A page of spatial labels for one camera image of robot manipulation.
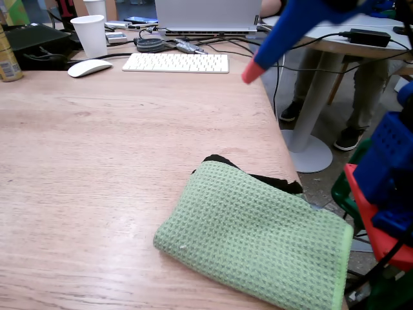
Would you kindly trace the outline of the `blue gripper body black motor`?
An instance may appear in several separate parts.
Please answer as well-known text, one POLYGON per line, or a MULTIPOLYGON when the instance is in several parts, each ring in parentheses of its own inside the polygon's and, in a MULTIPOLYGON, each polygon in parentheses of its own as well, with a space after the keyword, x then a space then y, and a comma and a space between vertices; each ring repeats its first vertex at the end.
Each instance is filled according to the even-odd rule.
POLYGON ((325 21, 342 23, 360 13, 369 13, 376 1, 373 0, 331 0, 327 6, 325 21))

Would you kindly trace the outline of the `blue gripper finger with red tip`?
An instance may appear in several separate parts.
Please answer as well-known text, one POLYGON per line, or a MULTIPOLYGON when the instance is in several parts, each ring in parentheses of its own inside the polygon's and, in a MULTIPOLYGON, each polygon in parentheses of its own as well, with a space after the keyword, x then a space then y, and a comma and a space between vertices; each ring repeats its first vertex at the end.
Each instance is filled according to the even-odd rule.
POLYGON ((249 84, 259 78, 307 32, 322 22, 326 12, 325 1, 289 1, 272 31, 242 73, 242 80, 249 84))

